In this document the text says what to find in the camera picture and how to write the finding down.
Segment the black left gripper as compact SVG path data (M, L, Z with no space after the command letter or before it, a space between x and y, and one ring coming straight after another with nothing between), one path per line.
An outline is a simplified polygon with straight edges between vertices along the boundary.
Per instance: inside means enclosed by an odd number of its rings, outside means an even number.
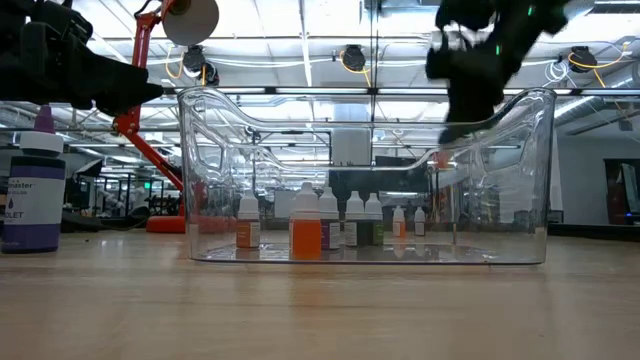
M117 116L160 97L148 71L93 53L73 0L0 0L0 100L68 103Z

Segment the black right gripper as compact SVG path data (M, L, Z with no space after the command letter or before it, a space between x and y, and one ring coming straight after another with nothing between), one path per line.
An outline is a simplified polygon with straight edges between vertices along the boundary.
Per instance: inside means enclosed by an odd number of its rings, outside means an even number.
M494 107L504 99L504 88L520 69L520 60L510 54L526 55L538 37L546 32L557 34L568 23L564 13L570 0L441 0L435 24L440 30L456 23L474 32L487 28L494 19L493 30L482 47L489 54L473 50L460 60L462 78L454 74L450 50L428 51L425 73L429 80L447 82L449 110L446 127L438 142L448 144L481 127L494 114Z

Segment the clear plastic bin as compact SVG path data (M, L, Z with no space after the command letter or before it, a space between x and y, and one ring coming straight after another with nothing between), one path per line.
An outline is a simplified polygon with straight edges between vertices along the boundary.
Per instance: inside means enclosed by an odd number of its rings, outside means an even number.
M546 257L555 96L543 89L510 96L481 127L448 144L445 99L389 97L338 90L299 95L240 95L214 89L180 94L183 200L191 258L208 262L346 264L540 264ZM331 162L331 134L369 129L369 166ZM446 149L451 168L434 167ZM337 198L340 247L315 261L290 256L290 214L303 182L319 197ZM235 230L202 234L194 215L232 215L251 190L259 203L258 248L238 248ZM358 191L382 205L384 242L345 245L346 202ZM393 211L405 213L404 238L393 236ZM421 207L426 224L514 224L516 232L414 234Z

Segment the large violet food colouring bottle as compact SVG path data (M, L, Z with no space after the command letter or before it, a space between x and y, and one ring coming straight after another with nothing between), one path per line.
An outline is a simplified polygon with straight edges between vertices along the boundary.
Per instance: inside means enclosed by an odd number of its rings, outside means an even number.
M46 253L59 247L66 162L64 140L54 130L51 108L40 107L34 128L20 137L11 158L0 252Z

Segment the small purple-label dropper bottle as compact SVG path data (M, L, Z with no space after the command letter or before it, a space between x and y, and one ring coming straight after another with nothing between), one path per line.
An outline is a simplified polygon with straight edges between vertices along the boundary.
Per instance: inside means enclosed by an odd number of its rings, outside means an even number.
M337 198L331 187L325 187L319 197L323 251L337 250L340 247L340 220Z

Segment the small bright orange dropper bottle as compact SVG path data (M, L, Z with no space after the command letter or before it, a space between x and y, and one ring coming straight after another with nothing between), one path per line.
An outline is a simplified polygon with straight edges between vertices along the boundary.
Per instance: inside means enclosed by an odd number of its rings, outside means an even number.
M322 253L322 225L318 196L310 182L303 182L293 198L290 214L290 256L296 261L315 261Z

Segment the small brown-orange dropper bottle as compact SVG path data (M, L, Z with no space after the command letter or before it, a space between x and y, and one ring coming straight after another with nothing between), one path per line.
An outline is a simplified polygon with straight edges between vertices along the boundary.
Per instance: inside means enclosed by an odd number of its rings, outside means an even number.
M236 223L236 246L258 248L260 246L261 223L258 199L251 190L246 190L239 203Z

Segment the red desk lamp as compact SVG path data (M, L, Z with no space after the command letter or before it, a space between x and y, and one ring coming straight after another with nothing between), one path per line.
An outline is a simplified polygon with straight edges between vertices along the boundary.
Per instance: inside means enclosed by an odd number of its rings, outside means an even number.
M206 40L215 30L219 22L219 7L215 0L159 0L158 10L145 12L147 0L142 8L134 13L136 19L136 35L134 38L134 51L132 65L142 68L147 67L148 50L153 28L162 23L166 36L177 45L187 48L191 45L199 45ZM173 74L168 71L170 77L180 77L183 72ZM179 191L183 191L181 171L172 166L157 152L146 140L138 134L140 130L140 105L128 110L124 115L117 116L114 120L114 129L124 135ZM146 220L146 231L151 226L151 221L159 217L176 217L184 221L186 230L186 216L184 200L179 197L178 215L163 216L152 215ZM192 221L197 225L197 230L202 234L224 233L235 230L236 219L232 215L209 216L194 215Z

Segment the white hanging box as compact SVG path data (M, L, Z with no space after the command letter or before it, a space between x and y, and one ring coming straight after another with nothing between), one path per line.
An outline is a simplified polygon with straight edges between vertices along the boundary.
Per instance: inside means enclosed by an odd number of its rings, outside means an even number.
M369 129L337 129L331 134L331 162L336 166L369 166L372 133Z

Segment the black aluminium table frame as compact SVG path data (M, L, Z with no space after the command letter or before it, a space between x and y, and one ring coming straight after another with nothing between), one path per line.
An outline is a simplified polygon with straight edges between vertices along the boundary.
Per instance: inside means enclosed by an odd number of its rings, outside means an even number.
M146 228L147 223L138 225L115 224L104 225L100 219L88 219L86 221L63 220L61 222L62 233L73 232L97 232L102 230L127 231L133 228ZM426 224L426 232L516 232L514 224L502 224L497 228L480 225L464 224ZM152 233L184 233L185 225L181 218L159 217L151 221L148 232ZM640 226L630 225L575 225L550 223L547 226L547 234L559 237L577 237L602 240L640 242Z

